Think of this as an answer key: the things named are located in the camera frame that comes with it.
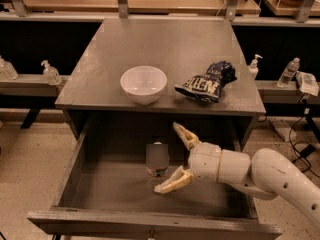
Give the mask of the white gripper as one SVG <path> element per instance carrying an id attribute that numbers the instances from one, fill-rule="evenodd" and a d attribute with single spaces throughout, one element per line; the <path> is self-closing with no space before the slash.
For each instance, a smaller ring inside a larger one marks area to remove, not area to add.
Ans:
<path id="1" fill-rule="evenodd" d="M 178 167 L 167 180 L 154 187 L 154 192 L 170 193 L 185 187 L 195 178 L 216 182 L 222 149 L 218 145 L 201 143 L 197 135 L 177 122 L 173 123 L 173 128 L 186 149 L 190 151 L 188 159 L 190 169 Z"/>

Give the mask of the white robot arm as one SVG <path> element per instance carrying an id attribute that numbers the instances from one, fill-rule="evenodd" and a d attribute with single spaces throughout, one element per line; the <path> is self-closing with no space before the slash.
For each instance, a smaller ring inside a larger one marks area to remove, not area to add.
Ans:
<path id="1" fill-rule="evenodd" d="M 189 151 L 188 167 L 178 167 L 154 187 L 156 193 L 172 192 L 196 179 L 224 183 L 263 200 L 280 196 L 320 229 L 320 188 L 281 153 L 263 148 L 250 156 L 202 142 L 177 122 L 173 128 Z"/>

